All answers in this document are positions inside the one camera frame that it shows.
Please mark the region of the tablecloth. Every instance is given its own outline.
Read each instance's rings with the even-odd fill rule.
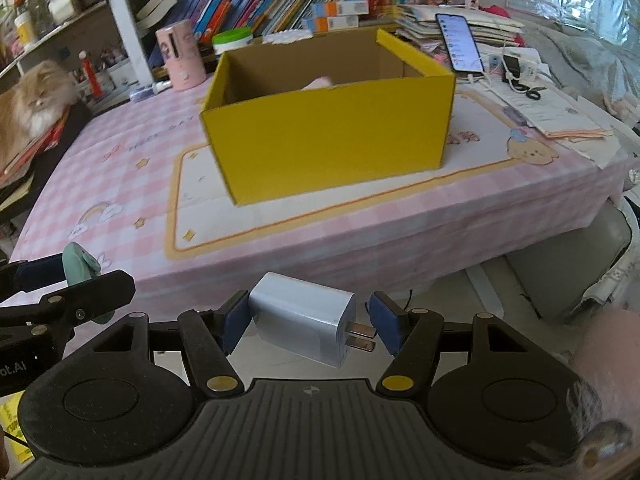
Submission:
[[[207,86],[92,120],[49,179],[12,260],[59,253],[74,240],[103,272],[135,278],[134,300],[120,313],[152,320],[215,308],[268,271],[363,300],[587,226],[620,195],[631,164],[621,152],[601,170],[523,128],[513,110],[461,92],[442,170],[236,208],[198,116]],[[413,113],[399,119],[398,134],[428,121]]]

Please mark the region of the white shelf post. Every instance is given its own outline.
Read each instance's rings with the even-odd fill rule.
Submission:
[[[145,52],[142,49],[140,40],[138,39],[138,32],[136,30],[136,22],[133,18],[131,10],[129,9],[129,3],[127,0],[109,0],[111,4],[111,12],[113,13],[113,19],[116,22],[120,37],[124,48],[129,55],[131,65],[138,83],[140,86],[148,86],[153,84],[154,78],[151,75],[149,65],[146,63]]]

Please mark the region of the mint green clip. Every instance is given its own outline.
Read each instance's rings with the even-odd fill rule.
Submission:
[[[65,270],[67,285],[77,285],[100,276],[100,263],[91,254],[85,251],[80,244],[69,242],[62,251],[62,267]],[[93,321],[98,324],[107,324],[114,316],[115,311],[102,314]]]

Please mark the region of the cat's face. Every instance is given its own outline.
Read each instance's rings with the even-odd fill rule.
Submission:
[[[46,60],[26,72],[19,83],[23,104],[37,113],[74,102],[74,84],[62,67]]]

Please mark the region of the yellow packet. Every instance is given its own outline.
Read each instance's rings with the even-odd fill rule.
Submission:
[[[19,392],[15,394],[6,403],[0,405],[0,422],[2,422],[2,427],[7,433],[20,440],[24,440],[24,435],[18,425],[18,403],[23,393],[24,392]],[[9,443],[11,443],[11,448],[14,450],[21,464],[33,457],[28,447],[24,447],[22,444],[18,444],[13,440],[9,440]]]

